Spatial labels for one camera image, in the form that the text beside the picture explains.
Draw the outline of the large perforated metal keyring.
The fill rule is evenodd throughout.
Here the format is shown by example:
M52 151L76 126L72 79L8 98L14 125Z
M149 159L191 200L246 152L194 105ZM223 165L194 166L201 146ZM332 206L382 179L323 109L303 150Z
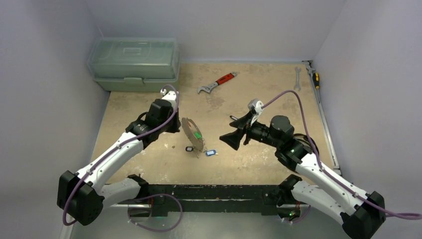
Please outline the large perforated metal keyring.
M200 154L205 151L205 141L203 138L203 134L201 133L200 129L195 124L195 122L190 118L181 118L181 127L186 137L190 141L192 145L191 147L194 149L193 152L195 153L196 157L199 158ZM199 132L202 135L202 138L197 139L194 136L194 132Z

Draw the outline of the blue key tag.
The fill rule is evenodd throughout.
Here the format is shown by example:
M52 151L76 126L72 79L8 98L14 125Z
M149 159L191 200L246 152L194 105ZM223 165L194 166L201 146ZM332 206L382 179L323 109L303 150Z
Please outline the blue key tag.
M207 150L205 152L206 156L212 156L212 155L216 155L216 151L215 150Z

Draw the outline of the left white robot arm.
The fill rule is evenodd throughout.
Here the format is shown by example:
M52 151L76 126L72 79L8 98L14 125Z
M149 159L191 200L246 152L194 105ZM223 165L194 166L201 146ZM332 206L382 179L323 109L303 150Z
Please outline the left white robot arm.
M148 199L148 190L139 176L128 176L118 183L107 184L109 178L128 160L145 150L164 132L177 133L180 128L179 98L169 93L156 99L147 112L131 122L117 141L87 166L59 177L57 206L63 210L62 223L87 226L104 207L132 199L141 204Z

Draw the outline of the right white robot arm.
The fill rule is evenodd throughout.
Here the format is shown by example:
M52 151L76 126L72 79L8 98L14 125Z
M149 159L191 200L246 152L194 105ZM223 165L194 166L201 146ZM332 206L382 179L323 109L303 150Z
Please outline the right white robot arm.
M306 203L337 221L352 239L370 239L375 234L386 219L383 196L355 186L351 193L341 186L350 186L350 182L335 172L327 176L315 153L294 138L294 127L288 117L274 116L269 126L251 121L252 113L248 113L231 122L229 125L236 130L220 136L220 140L235 150L242 138L245 145L252 139L275 147L278 161L293 171L279 185L278 205L292 201Z

